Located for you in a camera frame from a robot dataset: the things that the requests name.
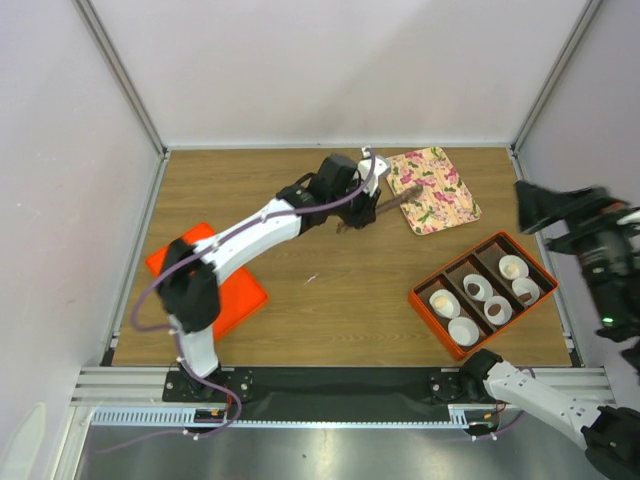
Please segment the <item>metal tongs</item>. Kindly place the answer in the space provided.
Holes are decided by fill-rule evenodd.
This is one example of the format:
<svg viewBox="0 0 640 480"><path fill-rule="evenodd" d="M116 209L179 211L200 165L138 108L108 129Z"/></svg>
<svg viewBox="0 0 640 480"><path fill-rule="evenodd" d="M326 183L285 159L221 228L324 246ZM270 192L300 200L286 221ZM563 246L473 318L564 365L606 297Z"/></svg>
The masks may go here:
<svg viewBox="0 0 640 480"><path fill-rule="evenodd" d="M380 188L374 191L373 196L369 196L367 193L359 193L353 199L339 205L334 211L334 215L340 219L336 232L341 234L350 229L362 229L374 223L381 214L416 200L422 191L423 187L421 185L415 185L382 203L379 202Z"/></svg>

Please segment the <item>tan round chocolate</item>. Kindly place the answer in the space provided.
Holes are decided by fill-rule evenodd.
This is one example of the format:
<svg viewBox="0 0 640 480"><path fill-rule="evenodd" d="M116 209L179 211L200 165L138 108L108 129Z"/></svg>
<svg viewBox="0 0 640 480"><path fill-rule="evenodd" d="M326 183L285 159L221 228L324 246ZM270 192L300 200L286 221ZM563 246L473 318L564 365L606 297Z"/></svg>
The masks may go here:
<svg viewBox="0 0 640 480"><path fill-rule="evenodd" d="M440 296L434 300L434 305L436 308L444 308L448 302L449 300L446 297Z"/></svg>

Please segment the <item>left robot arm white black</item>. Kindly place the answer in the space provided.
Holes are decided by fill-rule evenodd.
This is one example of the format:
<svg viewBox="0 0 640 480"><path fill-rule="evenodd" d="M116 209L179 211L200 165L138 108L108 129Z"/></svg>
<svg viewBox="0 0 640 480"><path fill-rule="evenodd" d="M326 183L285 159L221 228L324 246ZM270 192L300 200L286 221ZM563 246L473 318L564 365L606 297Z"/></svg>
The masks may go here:
<svg viewBox="0 0 640 480"><path fill-rule="evenodd" d="M177 336L178 360L188 372L185 388L198 400L220 388L213 329L222 311L220 288L246 263L335 216L362 229L376 219L379 182L391 166L370 148L354 162L327 156L318 171L281 189L258 212L193 244L178 239L168 248L156 291Z"/></svg>

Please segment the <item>brown oval chocolate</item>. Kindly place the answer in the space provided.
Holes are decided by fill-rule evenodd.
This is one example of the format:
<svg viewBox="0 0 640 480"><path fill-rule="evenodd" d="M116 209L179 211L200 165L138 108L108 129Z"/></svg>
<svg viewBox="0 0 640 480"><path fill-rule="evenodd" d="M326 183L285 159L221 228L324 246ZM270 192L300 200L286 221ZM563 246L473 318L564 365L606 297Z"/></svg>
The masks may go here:
<svg viewBox="0 0 640 480"><path fill-rule="evenodd" d="M488 310L487 310L487 314L489 316L498 316L502 311L502 307L499 304L493 304L491 305Z"/></svg>

